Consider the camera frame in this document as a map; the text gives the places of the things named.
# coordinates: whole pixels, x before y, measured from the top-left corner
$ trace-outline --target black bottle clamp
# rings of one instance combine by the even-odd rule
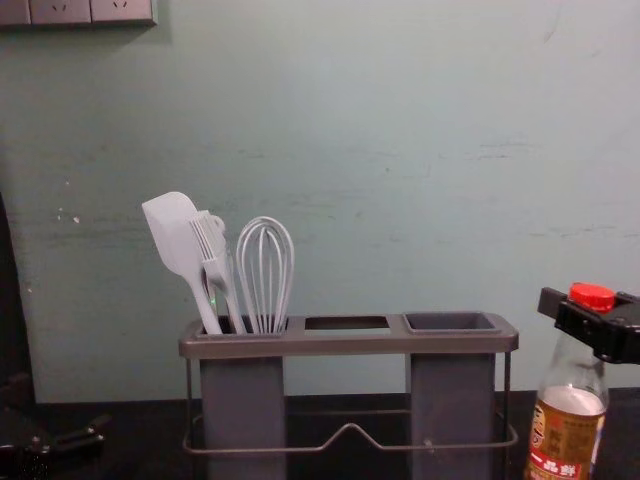
[[[640,297],[618,292],[613,310],[599,315],[552,288],[540,292],[538,312],[555,319],[555,327],[593,348],[608,363],[640,364]]]

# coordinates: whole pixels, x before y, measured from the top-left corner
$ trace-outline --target white silicone spatula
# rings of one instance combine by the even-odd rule
[[[197,213],[193,202],[180,192],[169,192],[142,204],[156,248],[165,266],[191,287],[208,334],[221,334],[203,283],[200,249],[189,220]]]

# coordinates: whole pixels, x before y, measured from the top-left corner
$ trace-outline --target outlet plate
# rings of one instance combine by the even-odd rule
[[[29,25],[30,23],[28,0],[0,0],[1,26]]]
[[[91,23],[89,0],[31,0],[33,25]]]
[[[155,25],[152,0],[91,0],[93,23]]]

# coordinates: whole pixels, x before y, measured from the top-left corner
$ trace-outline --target red bottle cap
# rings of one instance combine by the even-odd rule
[[[591,283],[574,283],[569,290],[569,300],[598,313],[613,309],[615,297],[613,290]]]

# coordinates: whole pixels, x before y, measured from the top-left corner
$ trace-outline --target soy sauce bottle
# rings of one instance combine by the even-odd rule
[[[615,292],[575,283],[569,300],[605,314],[613,309]],[[561,333],[538,390],[525,480],[590,479],[608,404],[604,363],[590,347]]]

